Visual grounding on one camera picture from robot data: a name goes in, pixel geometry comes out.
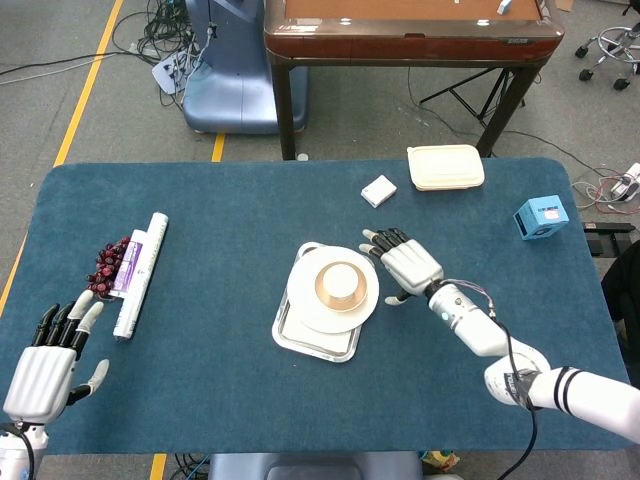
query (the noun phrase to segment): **office chair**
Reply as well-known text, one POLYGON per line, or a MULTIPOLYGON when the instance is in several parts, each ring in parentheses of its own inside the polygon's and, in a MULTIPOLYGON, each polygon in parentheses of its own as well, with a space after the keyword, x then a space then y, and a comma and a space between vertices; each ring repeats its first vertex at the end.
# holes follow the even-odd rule
POLYGON ((611 319, 624 322, 625 335, 618 335, 618 343, 631 383, 640 388, 640 241, 613 262, 602 291, 611 319))
MULTIPOLYGON (((622 15, 626 15, 631 8, 640 13, 640 0, 629 0, 629 6, 622 15)), ((593 70, 609 59, 626 63, 631 67, 632 75, 640 75, 640 22, 631 28, 611 27, 604 29, 581 45, 575 52, 576 57, 584 58, 589 51, 589 45, 593 42, 598 42, 598 47, 604 55, 600 57, 593 67, 585 68, 580 72, 578 77, 580 80, 583 82, 591 80, 593 70)), ((613 88, 615 90, 624 90, 630 83, 629 78, 619 78, 614 82, 613 88)))

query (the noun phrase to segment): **blue table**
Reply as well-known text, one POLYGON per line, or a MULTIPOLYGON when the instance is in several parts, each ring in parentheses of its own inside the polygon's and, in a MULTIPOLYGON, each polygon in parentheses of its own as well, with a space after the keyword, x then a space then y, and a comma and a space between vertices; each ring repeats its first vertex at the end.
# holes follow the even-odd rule
MULTIPOLYGON (((480 188, 425 193, 406 161, 56 168, 0 323, 0 392, 41 313, 79 294, 106 242, 161 211, 170 224, 137 332, 116 343, 119 303, 107 305, 76 379, 101 358, 109 376, 50 427, 50 453, 520 450, 529 415, 489 395, 482 374, 493 359, 475 357, 424 300, 380 302, 341 365, 271 338, 302 243, 357 248, 363 228, 399 226, 446 275, 483 285, 512 334, 553 366, 626 380, 564 169, 534 158, 487 159, 485 170, 480 188), (380 174, 398 192, 373 209, 360 190, 380 174), (570 223, 522 241, 512 214, 550 194, 570 223)), ((381 295, 395 293, 378 270, 381 295)), ((541 449, 626 445, 558 412, 539 422, 541 449)))

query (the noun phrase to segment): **blue cube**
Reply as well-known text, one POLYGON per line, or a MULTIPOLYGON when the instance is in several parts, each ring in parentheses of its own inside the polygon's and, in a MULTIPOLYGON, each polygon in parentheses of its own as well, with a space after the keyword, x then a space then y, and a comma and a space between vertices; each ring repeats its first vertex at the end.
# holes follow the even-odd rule
POLYGON ((530 198, 513 218, 523 240, 550 237, 569 223, 567 212, 557 195, 530 198))

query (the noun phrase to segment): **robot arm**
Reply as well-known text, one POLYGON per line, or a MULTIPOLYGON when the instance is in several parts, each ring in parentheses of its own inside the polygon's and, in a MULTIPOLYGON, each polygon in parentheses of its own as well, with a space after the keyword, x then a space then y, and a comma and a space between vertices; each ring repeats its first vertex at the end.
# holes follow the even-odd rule
POLYGON ((48 445, 44 427, 67 406, 93 394, 102 384, 109 361, 98 363, 93 376, 71 388, 75 365, 103 304, 85 291, 74 304, 51 307, 22 352, 3 410, 12 423, 0 436, 0 475, 7 480, 33 479, 48 445))
MULTIPOLYGON (((429 308, 473 353, 502 357, 484 374, 496 400, 525 408, 554 408, 640 443, 640 390, 575 368, 551 370, 540 352, 510 338, 455 284, 447 283, 442 267, 417 241, 395 228, 363 234, 374 245, 362 244, 360 250, 377 257, 402 287, 385 303, 399 305, 411 296, 425 295, 429 308)), ((493 308, 490 301, 490 314, 493 308)))

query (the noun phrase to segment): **black table leg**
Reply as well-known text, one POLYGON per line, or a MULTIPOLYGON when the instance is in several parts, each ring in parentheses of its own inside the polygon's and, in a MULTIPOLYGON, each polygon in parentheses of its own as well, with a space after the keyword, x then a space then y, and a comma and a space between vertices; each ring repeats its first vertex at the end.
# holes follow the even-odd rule
POLYGON ((273 93, 276 100, 276 115, 280 130, 280 148, 283 160, 296 159, 296 139, 293 132, 293 104, 291 101, 291 81, 287 65, 271 64, 273 93))
POLYGON ((476 148, 481 157, 488 157, 493 150, 493 146, 500 137, 500 134, 507 126, 513 112, 524 98, 527 90, 536 79, 542 67, 514 68, 513 80, 507 89, 507 93, 502 97, 502 101, 494 112, 489 125, 485 129, 482 137, 478 140, 476 148))

